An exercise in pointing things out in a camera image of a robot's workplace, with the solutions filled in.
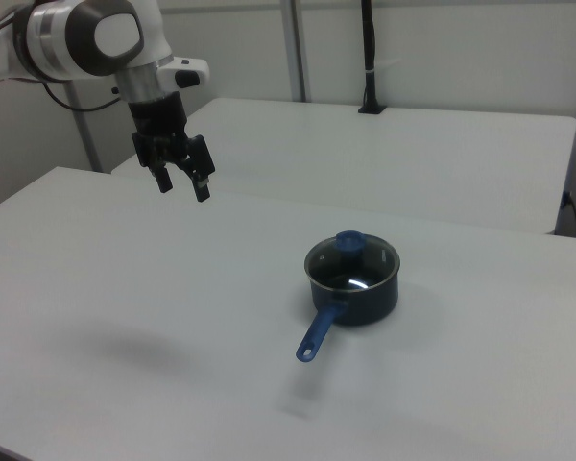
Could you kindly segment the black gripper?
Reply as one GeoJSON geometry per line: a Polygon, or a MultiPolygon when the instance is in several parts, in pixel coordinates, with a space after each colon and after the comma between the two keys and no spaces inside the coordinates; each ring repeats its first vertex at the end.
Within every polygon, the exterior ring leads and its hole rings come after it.
{"type": "Polygon", "coordinates": [[[178,92],[142,103],[128,103],[135,125],[132,135],[142,167],[156,179],[159,191],[166,193],[173,184],[167,163],[177,165],[190,179],[196,199],[210,198],[208,176],[215,165],[205,139],[199,134],[189,137],[185,131],[187,117],[178,92]]]}

